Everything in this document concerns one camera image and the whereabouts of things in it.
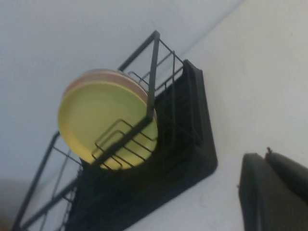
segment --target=wire dish rack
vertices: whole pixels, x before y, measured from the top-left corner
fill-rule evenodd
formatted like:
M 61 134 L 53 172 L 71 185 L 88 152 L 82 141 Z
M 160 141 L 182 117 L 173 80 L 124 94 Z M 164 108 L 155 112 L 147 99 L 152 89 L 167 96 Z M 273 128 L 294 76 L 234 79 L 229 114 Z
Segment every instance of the wire dish rack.
M 180 149 L 188 143 L 201 143 L 202 134 L 196 130 L 196 115 L 193 114 L 192 109 L 195 102 L 193 100 L 194 92 L 191 92 L 191 71 L 189 70 L 189 68 L 186 67 L 185 61 L 182 61 L 175 54 L 175 52 L 171 50 L 160 39 L 160 34 L 157 31 L 154 31 L 145 40 L 145 42 L 141 46 L 139 46 L 125 62 L 123 62 L 123 64 L 118 68 L 118 70 L 122 72 L 127 70 L 127 68 L 133 63 L 133 61 L 138 56 L 140 56 L 140 54 L 146 48 L 148 48 L 150 44 L 153 44 L 150 71 L 148 71 L 143 76 L 138 75 L 134 71 L 128 71 L 128 74 L 137 79 L 137 81 L 147 90 L 148 102 L 144 118 L 136 125 L 131 125 L 127 121 L 119 119 L 115 121 L 108 130 L 102 131 L 101 136 L 98 137 L 96 141 L 93 141 L 95 143 L 96 149 L 93 150 L 92 157 L 95 161 L 92 164 L 88 164 L 82 160 L 76 160 L 76 158 L 72 157 L 70 151 L 64 152 L 57 148 L 56 143 L 60 138 L 60 133 L 57 131 L 51 139 L 51 142 L 47 148 L 43 160 L 21 205 L 16 220 L 13 224 L 12 231 L 30 231 L 31 226 L 35 222 L 37 222 L 38 219 L 42 220 L 39 230 L 43 231 L 49 210 L 63 200 L 67 201 L 65 216 L 63 217 L 63 221 L 60 226 L 56 227 L 54 230 L 74 230 L 69 228 L 70 225 L 74 223 L 74 221 L 86 219 L 89 216 L 91 217 L 91 212 L 93 213 L 93 211 L 97 211 L 97 209 L 94 209 L 97 201 L 99 199 L 101 200 L 102 197 L 102 195 L 100 195 L 98 196 L 98 198 L 92 198 L 91 201 L 87 203 L 86 209 L 84 209 L 81 213 L 76 213 L 74 212 L 74 210 L 76 211 L 76 208 L 74 208 L 73 202 L 75 200 L 75 197 L 78 196 L 78 192 L 80 192 L 82 188 L 89 188 L 91 185 L 97 184 L 97 180 L 99 179 L 100 182 L 106 183 L 107 185 L 109 185 L 109 187 L 118 188 L 118 191 L 120 191 L 120 185 L 123 185 L 123 183 L 128 183 L 132 176 L 140 177 L 140 182 L 142 182 L 143 178 L 154 178 L 155 175 L 153 175 L 153 172 L 150 173 L 147 170 L 148 166 L 152 165 L 151 168 L 157 167 L 159 169 L 165 169 L 165 158 L 173 158 L 172 156 L 167 156 L 172 150 L 174 151 L 176 149 Z M 158 60 L 158 51 L 160 46 L 165 47 L 168 50 L 168 53 L 162 59 Z M 170 58 L 172 60 L 172 62 L 170 63 L 172 64 L 172 73 L 168 74 L 167 77 L 165 77 L 160 84 L 157 84 L 157 67 L 159 67 L 163 63 L 168 62 Z M 156 111 L 157 113 L 158 137 L 150 138 L 143 134 L 141 131 L 152 122 L 154 117 L 154 111 Z M 130 127 L 130 130 L 126 133 L 120 130 L 114 130 L 116 125 L 119 123 L 126 124 Z M 119 139 L 116 143 L 113 143 L 107 150 L 103 150 L 101 148 L 103 144 L 110 140 L 114 135 L 119 134 L 121 134 L 122 138 Z M 127 147 L 127 143 L 132 141 L 139 145 L 141 148 L 147 149 L 141 143 L 134 139 L 134 137 L 138 134 L 141 134 L 145 138 L 152 141 L 157 140 L 156 149 L 153 151 L 152 155 L 147 160 L 145 160 L 142 156 L 138 155 L 138 153 L 133 152 Z M 125 148 L 129 152 L 133 153 L 144 163 L 135 167 L 126 159 L 118 156 L 116 153 L 121 148 Z M 59 154 L 65 155 L 65 160 L 62 164 L 59 176 L 52 191 L 51 199 L 49 201 L 46 201 L 46 204 L 40 209 L 38 209 L 30 218 L 25 220 L 25 212 L 29 206 L 34 191 L 38 185 L 39 179 L 45 169 L 45 166 L 53 150 L 55 150 Z M 111 168 L 105 163 L 106 160 L 108 160 L 109 158 L 112 158 L 119 164 L 119 170 L 111 170 Z M 131 168 L 125 170 L 121 169 L 122 164 L 119 160 L 130 165 Z M 72 180 L 59 192 L 57 192 L 59 181 L 61 180 L 63 171 L 68 161 L 73 161 L 74 163 L 79 165 L 78 174 L 74 180 Z M 101 165 L 104 165 L 106 169 L 102 169 L 100 167 Z M 104 190 L 107 191 L 109 189 L 100 188 L 100 190 L 102 190 L 103 194 Z M 123 201 L 117 202 L 115 200 L 110 200 L 107 203 L 107 205 L 109 206 L 117 205 L 119 209 L 121 209 L 121 206 L 124 206 L 123 204 Z M 90 230 L 91 224 L 89 226 L 90 227 L 86 227 L 82 230 Z

